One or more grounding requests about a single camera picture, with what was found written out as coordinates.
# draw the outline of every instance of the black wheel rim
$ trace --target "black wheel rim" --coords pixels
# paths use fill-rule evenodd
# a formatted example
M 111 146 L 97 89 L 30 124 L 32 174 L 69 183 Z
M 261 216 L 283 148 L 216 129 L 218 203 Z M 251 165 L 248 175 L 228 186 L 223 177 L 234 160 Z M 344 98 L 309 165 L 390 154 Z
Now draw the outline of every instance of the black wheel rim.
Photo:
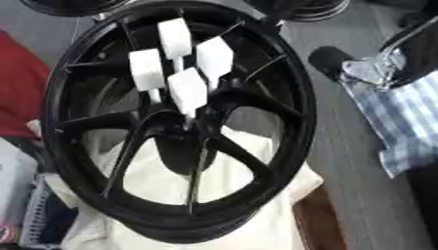
M 125 79 L 127 85 L 132 86 L 127 53 L 145 49 L 145 46 L 159 47 L 159 41 L 151 39 L 158 37 L 149 33 L 156 32 L 152 27 L 180 16 L 186 19 L 196 40 L 225 31 L 225 40 L 231 47 L 236 49 L 234 45 L 239 45 L 242 50 L 237 55 L 234 72 L 222 79 L 223 87 L 211 94 L 209 104 L 198 111 L 199 123 L 195 129 L 182 130 L 182 117 L 172 104 L 149 106 L 148 98 L 143 95 L 139 96 L 136 110 L 100 117 L 72 115 L 70 105 L 76 102 L 77 96 L 73 98 L 71 90 L 79 79 L 109 75 Z M 244 52 L 250 46 L 257 50 L 251 53 L 256 55 L 254 57 Z M 112 47 L 118 48 L 118 52 L 99 59 L 104 50 Z M 277 99 L 285 96 L 285 104 L 245 87 L 230 87 L 229 83 L 235 77 L 248 86 L 257 81 L 276 82 L 267 87 L 272 88 Z M 239 106 L 271 111 L 284 121 L 282 142 L 269 167 L 218 133 L 226 118 Z M 82 200 L 144 236 L 172 243 L 201 242 L 241 226 L 292 180 L 307 156 L 315 125 L 311 83 L 300 59 L 285 41 L 244 13 L 199 2 L 137 6 L 117 13 L 86 32 L 69 48 L 51 75 L 42 124 L 44 141 L 57 162 L 58 172 Z M 202 137 L 208 147 L 245 163 L 252 170 L 255 181 L 230 196 L 202 204 L 192 199 L 185 205 L 164 205 L 140 199 L 120 188 L 122 177 L 115 175 L 114 182 L 104 177 L 83 146 L 78 145 L 77 138 L 82 133 L 96 128 L 130 131 L 125 141 L 126 150 L 122 150 L 124 157 L 118 160 L 121 173 L 145 139 L 172 137 L 185 140 L 195 135 Z
M 62 17 L 83 17 L 111 11 L 129 0 L 21 0 L 40 13 Z

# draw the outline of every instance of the checkered fabric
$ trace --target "checkered fabric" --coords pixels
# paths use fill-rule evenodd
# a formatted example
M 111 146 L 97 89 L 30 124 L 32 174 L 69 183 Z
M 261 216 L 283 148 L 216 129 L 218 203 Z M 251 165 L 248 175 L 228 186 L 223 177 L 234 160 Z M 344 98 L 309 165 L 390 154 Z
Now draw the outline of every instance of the checkered fabric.
M 391 178 L 438 160 L 438 71 L 389 91 L 342 85 L 383 140 L 379 158 Z

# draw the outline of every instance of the white stick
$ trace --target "white stick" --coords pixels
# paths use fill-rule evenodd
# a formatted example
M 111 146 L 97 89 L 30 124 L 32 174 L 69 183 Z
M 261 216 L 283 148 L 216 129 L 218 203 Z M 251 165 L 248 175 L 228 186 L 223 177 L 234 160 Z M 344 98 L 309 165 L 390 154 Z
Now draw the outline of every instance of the white stick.
M 175 69 L 175 73 L 181 72 L 184 70 L 184 58 L 178 58 L 173 61 L 173 67 Z
M 159 104 L 161 103 L 161 95 L 158 89 L 149 90 L 149 97 L 151 98 L 151 103 Z

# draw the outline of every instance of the wheel spoke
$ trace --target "wheel spoke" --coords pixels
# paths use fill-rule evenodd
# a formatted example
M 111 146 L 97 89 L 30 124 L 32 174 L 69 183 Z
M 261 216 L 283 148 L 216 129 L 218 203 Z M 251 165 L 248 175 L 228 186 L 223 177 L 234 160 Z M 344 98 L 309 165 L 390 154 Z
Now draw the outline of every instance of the wheel spoke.
M 104 197 L 109 197 L 115 186 L 118 189 L 123 188 L 122 183 L 126 170 L 143 143 L 151 138 L 174 131 L 171 124 L 175 122 L 175 119 L 179 119 L 179 115 L 176 115 L 175 112 L 160 111 L 146 117 L 138 123 L 135 129 L 129 131 L 102 193 Z
M 286 104 L 245 90 L 236 89 L 218 93 L 212 97 L 211 103 L 216 109 L 222 109 L 226 112 L 229 112 L 230 107 L 252 106 L 277 114 L 282 120 L 301 120 L 303 118 L 300 111 Z
M 115 166 L 110 173 L 104 192 L 102 193 L 104 197 L 108 198 L 115 185 L 120 186 L 122 184 L 129 164 L 131 164 L 138 150 L 146 140 L 142 133 L 140 133 L 140 130 L 128 134 L 122 150 L 115 161 Z
M 189 185 L 189 193 L 187 195 L 187 209 L 189 214 L 194 214 L 194 208 L 197 204 L 197 194 L 199 191 L 200 177 L 202 175 L 202 171 L 205 168 L 206 160 L 208 156 L 208 149 L 203 148 L 200 154 L 199 163 L 196 167 L 194 167 Z
M 207 147 L 223 152 L 245 164 L 252 171 L 256 180 L 266 180 L 272 176 L 272 171 L 265 163 L 224 135 L 208 139 Z
M 74 63 L 66 66 L 66 70 L 72 73 L 88 75 L 107 75 L 120 77 L 130 73 L 129 59 L 127 54 L 98 62 Z
M 125 21 L 120 21 L 118 23 L 118 26 L 120 26 L 121 29 L 123 30 L 123 33 L 125 34 L 126 39 L 128 40 L 129 47 L 130 47 L 131 51 L 138 50 L 139 46 L 138 46 L 137 41 L 135 40 L 135 38 L 132 36 L 131 31 L 129 30 L 128 24 L 126 24 Z
M 83 133 L 94 129 L 130 129 L 138 121 L 136 111 L 116 112 L 62 122 L 61 131 Z

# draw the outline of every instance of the blue fabric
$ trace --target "blue fabric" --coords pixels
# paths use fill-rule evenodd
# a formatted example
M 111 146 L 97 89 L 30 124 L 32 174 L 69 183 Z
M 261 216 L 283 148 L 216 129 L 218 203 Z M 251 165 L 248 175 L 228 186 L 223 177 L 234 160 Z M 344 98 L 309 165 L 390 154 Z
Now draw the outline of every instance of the blue fabric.
M 353 80 L 342 85 L 382 139 L 379 158 L 391 178 L 438 160 L 438 71 L 389 91 Z

